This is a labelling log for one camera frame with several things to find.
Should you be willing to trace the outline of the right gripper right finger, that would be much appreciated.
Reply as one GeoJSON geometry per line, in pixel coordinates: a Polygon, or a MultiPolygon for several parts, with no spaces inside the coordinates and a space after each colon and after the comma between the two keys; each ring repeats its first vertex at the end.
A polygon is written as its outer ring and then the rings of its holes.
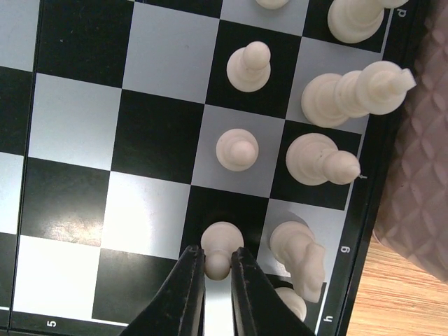
{"type": "Polygon", "coordinates": [[[236,335],[313,335],[281,300],[246,247],[231,257],[231,296],[236,335]]]}

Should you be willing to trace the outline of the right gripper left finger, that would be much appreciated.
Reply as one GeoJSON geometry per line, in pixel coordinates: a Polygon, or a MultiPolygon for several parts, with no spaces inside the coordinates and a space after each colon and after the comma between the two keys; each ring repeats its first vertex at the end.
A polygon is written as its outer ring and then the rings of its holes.
{"type": "Polygon", "coordinates": [[[204,290],[204,250],[189,245],[150,304],[121,334],[198,335],[204,290]]]}

